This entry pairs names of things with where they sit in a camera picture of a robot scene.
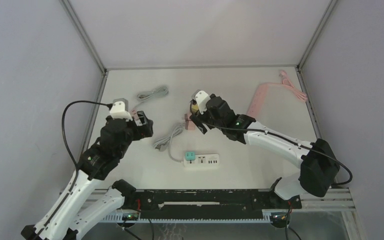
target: white wall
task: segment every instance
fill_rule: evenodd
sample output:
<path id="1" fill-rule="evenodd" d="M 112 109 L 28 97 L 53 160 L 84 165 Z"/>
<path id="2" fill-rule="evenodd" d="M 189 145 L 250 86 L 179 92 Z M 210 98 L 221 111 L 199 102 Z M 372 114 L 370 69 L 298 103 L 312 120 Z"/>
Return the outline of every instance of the white wall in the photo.
<path id="1" fill-rule="evenodd" d="M 368 239 L 384 239 L 384 1 L 340 1 L 303 76 Z"/>
<path id="2" fill-rule="evenodd" d="M 58 0 L 0 0 L 0 240 L 21 239 L 67 184 L 74 168 L 61 114 L 71 101 L 94 99 L 100 79 Z M 91 109 L 67 115 L 76 156 Z"/>
<path id="3" fill-rule="evenodd" d="M 107 68 L 297 65 L 330 0 L 71 0 Z"/>

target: pink cable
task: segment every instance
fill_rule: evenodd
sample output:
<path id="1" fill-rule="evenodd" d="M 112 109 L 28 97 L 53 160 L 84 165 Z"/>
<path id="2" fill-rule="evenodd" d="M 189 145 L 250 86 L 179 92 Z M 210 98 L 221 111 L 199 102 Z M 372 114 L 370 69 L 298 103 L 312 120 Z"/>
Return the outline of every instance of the pink cable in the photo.
<path id="1" fill-rule="evenodd" d="M 269 86 L 283 86 L 284 88 L 290 90 L 298 100 L 302 102 L 308 100 L 307 94 L 295 88 L 295 86 L 292 84 L 292 81 L 289 79 L 289 76 L 284 70 L 280 70 L 279 76 L 282 78 L 282 83 L 266 82 L 258 86 L 246 115 L 253 118 L 258 117 L 260 110 L 263 106 L 264 99 L 267 96 Z"/>

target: power outlet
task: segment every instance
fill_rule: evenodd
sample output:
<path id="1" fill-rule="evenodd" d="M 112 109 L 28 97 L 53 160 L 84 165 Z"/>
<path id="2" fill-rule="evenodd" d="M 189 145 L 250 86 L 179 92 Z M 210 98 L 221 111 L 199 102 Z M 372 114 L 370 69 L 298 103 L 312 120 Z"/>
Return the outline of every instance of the power outlet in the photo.
<path id="1" fill-rule="evenodd" d="M 219 167 L 220 157 L 218 154 L 196 154 L 195 160 L 183 158 L 183 165 L 191 170 L 216 169 Z"/>

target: white table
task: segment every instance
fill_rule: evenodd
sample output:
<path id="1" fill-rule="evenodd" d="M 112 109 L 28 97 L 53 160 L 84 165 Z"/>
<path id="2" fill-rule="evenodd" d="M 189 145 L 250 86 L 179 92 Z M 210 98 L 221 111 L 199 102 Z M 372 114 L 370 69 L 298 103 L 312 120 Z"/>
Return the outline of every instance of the white table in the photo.
<path id="1" fill-rule="evenodd" d="M 154 121 L 152 138 L 133 142 L 120 164 L 99 188 L 124 179 L 137 189 L 268 189 L 279 177 L 299 170 L 282 157 L 256 146 L 234 142 L 221 131 L 212 129 L 203 135 L 198 129 L 174 138 L 172 155 L 182 159 L 187 151 L 197 154 L 217 153 L 216 170 L 186 170 L 174 162 L 167 151 L 153 149 L 152 143 L 168 134 L 175 123 L 182 122 L 189 101 L 197 90 L 216 94 L 227 101 L 237 114 L 246 114 L 256 88 L 261 83 L 280 83 L 279 70 L 285 70 L 296 88 L 300 88 L 293 67 L 232 67 L 183 69 L 111 70 L 108 73 L 102 103 L 125 98 L 130 107 L 137 104 L 138 92 L 159 85 L 169 87 L 169 95 L 142 104 L 146 116 Z M 99 137 L 109 111 L 100 107 L 90 145 Z M 270 87 L 257 120 L 291 137 L 315 141 L 316 135 L 305 103 L 283 87 Z"/>

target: metal frame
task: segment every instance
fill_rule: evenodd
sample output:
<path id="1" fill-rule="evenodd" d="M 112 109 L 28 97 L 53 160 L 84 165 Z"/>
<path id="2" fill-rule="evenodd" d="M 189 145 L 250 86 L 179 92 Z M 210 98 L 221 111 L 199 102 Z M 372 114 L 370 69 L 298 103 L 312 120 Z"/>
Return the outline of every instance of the metal frame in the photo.
<path id="1" fill-rule="evenodd" d="M 307 86 L 302 76 L 302 68 L 305 65 L 307 59 L 309 58 L 314 46 L 316 45 L 321 33 L 323 32 L 329 18 L 331 17 L 333 11 L 336 9 L 336 6 L 339 0 L 331 0 L 326 11 L 324 12 L 316 30 L 314 31 L 313 36 L 311 37 L 310 42 L 308 43 L 298 65 L 215 65 L 215 66 L 172 66 L 172 67 L 128 67 L 128 68 L 111 68 L 106 69 L 104 64 L 99 57 L 98 52 L 96 51 L 92 41 L 90 40 L 85 28 L 82 25 L 78 15 L 76 14 L 73 5 L 70 0 L 59 0 L 67 15 L 69 16 L 71 22 L 73 23 L 76 31 L 78 32 L 80 38 L 82 39 L 85 47 L 95 61 L 97 67 L 102 72 L 102 79 L 97 92 L 96 101 L 99 102 L 102 99 L 104 93 L 105 84 L 108 77 L 108 70 L 139 70 L 139 69 L 196 69 L 196 68 L 243 68 L 243 67 L 295 67 L 296 74 L 301 86 L 301 89 L 304 93 L 308 95 L 308 101 L 306 103 L 310 119 L 314 128 L 315 135 L 320 138 L 322 136 L 319 125 L 318 118 L 313 107 L 311 96 L 307 91 Z M 82 150 L 86 149 L 89 146 L 89 141 L 92 135 L 93 126 L 95 124 L 96 116 L 98 113 L 98 106 L 95 106 L 90 119 L 88 121 L 88 129 L 84 134 L 84 141 Z M 92 193 L 91 196 L 96 197 L 96 195 L 103 194 L 100 193 L 101 190 L 96 190 Z M 320 212 L 320 211 L 335 211 L 342 212 L 343 220 L 345 223 L 345 228 L 348 233 L 350 240 L 365 240 L 365 236 L 362 234 L 362 227 L 357 216 L 357 212 L 354 206 L 354 202 L 351 197 L 351 193 L 348 189 L 330 189 L 328 194 L 323 198 L 314 197 L 309 194 L 302 194 L 301 203 L 303 204 L 302 209 L 296 209 L 296 212 Z M 93 199 L 89 199 L 86 203 L 93 202 Z M 234 220 L 181 220 L 176 221 L 177 223 L 269 223 L 270 215 L 274 212 L 281 212 L 281 209 L 268 209 L 262 210 L 261 217 L 259 219 L 234 219 Z M 114 212 L 105 217 L 101 222 L 102 223 L 121 223 L 121 217 L 125 214 L 126 211 Z M 161 220 L 153 219 L 155 223 L 172 223 L 174 220 Z M 137 223 L 147 223 L 146 219 L 140 219 L 136 221 Z"/>

